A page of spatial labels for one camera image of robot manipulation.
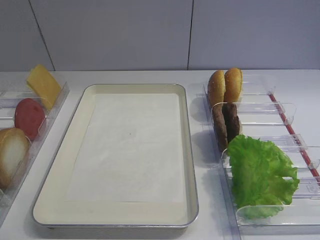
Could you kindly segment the brown meat patty front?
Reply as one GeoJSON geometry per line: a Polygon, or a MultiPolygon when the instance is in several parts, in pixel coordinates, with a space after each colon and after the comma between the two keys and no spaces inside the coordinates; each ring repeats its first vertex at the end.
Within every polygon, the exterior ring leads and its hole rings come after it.
{"type": "Polygon", "coordinates": [[[227,128],[225,124],[222,107],[223,105],[220,103],[215,105],[212,109],[212,116],[217,136],[218,148],[221,152],[223,152],[228,147],[227,128]]]}

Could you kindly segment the brown meat patty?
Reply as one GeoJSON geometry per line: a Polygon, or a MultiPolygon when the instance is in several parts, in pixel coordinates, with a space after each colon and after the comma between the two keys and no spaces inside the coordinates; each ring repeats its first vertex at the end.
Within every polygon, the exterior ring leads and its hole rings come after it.
{"type": "Polygon", "coordinates": [[[225,103],[222,106],[222,114],[226,126],[227,142],[229,143],[240,134],[237,106],[234,103],[225,103]]]}
{"type": "Polygon", "coordinates": [[[227,128],[225,124],[222,107],[223,105],[220,103],[215,105],[212,109],[212,116],[217,136],[218,148],[221,152],[223,152],[228,147],[227,128]]]}

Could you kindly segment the brown meat patty back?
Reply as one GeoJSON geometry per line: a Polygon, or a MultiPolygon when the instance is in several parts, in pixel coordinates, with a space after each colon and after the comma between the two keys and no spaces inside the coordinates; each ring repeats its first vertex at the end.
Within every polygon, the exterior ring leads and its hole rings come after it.
{"type": "Polygon", "coordinates": [[[227,142],[229,143],[240,134],[237,106],[234,103],[225,103],[222,106],[222,114],[226,126],[227,142]]]}

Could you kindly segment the green lettuce leaf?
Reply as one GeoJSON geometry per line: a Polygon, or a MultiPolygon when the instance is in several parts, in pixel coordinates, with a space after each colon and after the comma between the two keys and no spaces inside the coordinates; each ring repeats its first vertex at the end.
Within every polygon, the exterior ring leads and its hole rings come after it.
{"type": "Polygon", "coordinates": [[[232,194],[247,219],[275,216],[299,187],[298,169],[272,141],[238,135],[228,144],[232,194]]]}

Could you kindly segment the yellow cheese slice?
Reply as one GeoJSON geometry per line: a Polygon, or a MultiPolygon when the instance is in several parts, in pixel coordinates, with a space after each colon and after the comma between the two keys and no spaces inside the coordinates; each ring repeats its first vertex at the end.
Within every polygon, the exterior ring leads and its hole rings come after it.
{"type": "Polygon", "coordinates": [[[45,108],[48,111],[51,111],[61,91],[61,87],[56,79],[42,64],[38,64],[30,71],[26,82],[27,85],[40,97],[45,108]]]}

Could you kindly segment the red tomato slice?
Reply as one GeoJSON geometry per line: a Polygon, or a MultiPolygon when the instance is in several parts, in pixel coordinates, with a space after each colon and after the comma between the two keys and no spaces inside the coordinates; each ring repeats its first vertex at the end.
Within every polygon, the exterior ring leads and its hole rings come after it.
{"type": "Polygon", "coordinates": [[[14,126],[21,129],[30,141],[34,141],[43,120],[45,112],[42,106],[32,98],[21,100],[14,114],[14,126]]]}

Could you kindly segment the white parchment paper sheet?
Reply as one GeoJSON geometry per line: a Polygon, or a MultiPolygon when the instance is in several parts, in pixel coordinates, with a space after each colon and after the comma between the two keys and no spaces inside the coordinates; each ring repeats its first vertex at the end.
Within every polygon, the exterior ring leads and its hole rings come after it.
{"type": "Polygon", "coordinates": [[[184,198],[179,97],[99,94],[66,200],[179,203],[184,198]]]}

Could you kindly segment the metal baking tray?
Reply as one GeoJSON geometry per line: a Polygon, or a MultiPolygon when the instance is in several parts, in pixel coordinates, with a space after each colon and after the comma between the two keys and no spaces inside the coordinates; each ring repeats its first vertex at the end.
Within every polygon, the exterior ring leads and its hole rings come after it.
{"type": "Polygon", "coordinates": [[[186,90],[94,84],[34,203],[47,227],[185,228],[198,216],[186,90]]]}

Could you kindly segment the bun half left of pair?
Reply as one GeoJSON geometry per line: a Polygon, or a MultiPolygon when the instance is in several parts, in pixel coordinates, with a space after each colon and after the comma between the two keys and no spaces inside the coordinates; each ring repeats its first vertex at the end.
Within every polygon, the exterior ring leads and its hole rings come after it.
{"type": "Polygon", "coordinates": [[[213,107],[218,103],[224,101],[224,95],[226,92],[225,74],[223,70],[215,71],[207,84],[207,96],[210,105],[213,107]]]}

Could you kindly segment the bun half of pair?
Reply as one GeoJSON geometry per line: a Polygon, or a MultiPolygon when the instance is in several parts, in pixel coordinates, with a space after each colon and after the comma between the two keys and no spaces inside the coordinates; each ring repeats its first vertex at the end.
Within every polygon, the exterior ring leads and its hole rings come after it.
{"type": "Polygon", "coordinates": [[[207,96],[210,105],[213,107],[218,103],[224,101],[224,95],[226,92],[225,74],[223,70],[215,71],[207,84],[207,96]]]}
{"type": "Polygon", "coordinates": [[[243,73],[239,68],[231,68],[224,74],[225,93],[224,102],[235,103],[238,101],[243,85],[243,73]]]}

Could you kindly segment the bun half right of pair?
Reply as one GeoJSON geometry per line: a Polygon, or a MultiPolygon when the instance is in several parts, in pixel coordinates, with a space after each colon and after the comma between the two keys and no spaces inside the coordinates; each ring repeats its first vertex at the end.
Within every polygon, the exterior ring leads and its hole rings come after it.
{"type": "Polygon", "coordinates": [[[224,102],[235,103],[238,101],[243,85],[243,73],[239,68],[231,68],[224,74],[225,93],[224,102]]]}

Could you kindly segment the clear acrylic right food rack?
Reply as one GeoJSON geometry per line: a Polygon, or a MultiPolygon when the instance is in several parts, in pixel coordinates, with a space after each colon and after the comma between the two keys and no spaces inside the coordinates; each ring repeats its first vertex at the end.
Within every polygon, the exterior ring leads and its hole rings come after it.
{"type": "Polygon", "coordinates": [[[292,123],[270,76],[217,70],[203,103],[224,198],[228,240],[320,236],[320,148],[292,123]]]}

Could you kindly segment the clear acrylic food rack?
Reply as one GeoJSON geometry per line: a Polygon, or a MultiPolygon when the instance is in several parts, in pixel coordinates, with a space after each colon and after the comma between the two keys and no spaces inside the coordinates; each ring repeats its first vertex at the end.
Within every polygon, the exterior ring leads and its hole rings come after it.
{"type": "Polygon", "coordinates": [[[228,240],[320,236],[320,148],[292,123],[270,76],[217,70],[203,103],[224,198],[228,240]]]}
{"type": "Polygon", "coordinates": [[[66,79],[51,75],[61,90],[51,109],[27,86],[28,72],[0,74],[0,219],[3,221],[68,94],[66,79]]]}

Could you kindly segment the clear acrylic left food rack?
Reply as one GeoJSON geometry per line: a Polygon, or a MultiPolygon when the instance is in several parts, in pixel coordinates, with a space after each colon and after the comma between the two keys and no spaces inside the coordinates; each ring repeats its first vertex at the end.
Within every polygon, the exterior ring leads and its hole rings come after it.
{"type": "Polygon", "coordinates": [[[61,90],[51,109],[27,86],[28,72],[0,74],[0,219],[3,221],[68,94],[66,79],[51,75],[61,90]]]}

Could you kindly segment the red rail strip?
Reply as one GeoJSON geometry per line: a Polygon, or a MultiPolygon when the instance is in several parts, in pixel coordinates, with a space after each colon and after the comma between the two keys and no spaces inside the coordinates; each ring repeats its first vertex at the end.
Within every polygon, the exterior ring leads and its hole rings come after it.
{"type": "Polygon", "coordinates": [[[292,128],[291,124],[288,122],[288,119],[284,113],[283,110],[281,110],[280,104],[278,103],[278,101],[276,100],[275,96],[273,93],[269,93],[268,94],[270,100],[275,104],[278,114],[282,120],[282,122],[284,123],[288,133],[293,136],[293,139],[295,141],[295,144],[298,146],[299,148],[299,152],[304,160],[304,162],[306,163],[309,171],[311,172],[312,176],[315,177],[316,181],[319,183],[320,182],[320,174],[318,173],[318,171],[316,170],[316,168],[314,167],[314,165],[312,164],[312,161],[306,151],[306,148],[303,146],[301,140],[299,139],[298,135],[295,133],[294,129],[292,128]]]}

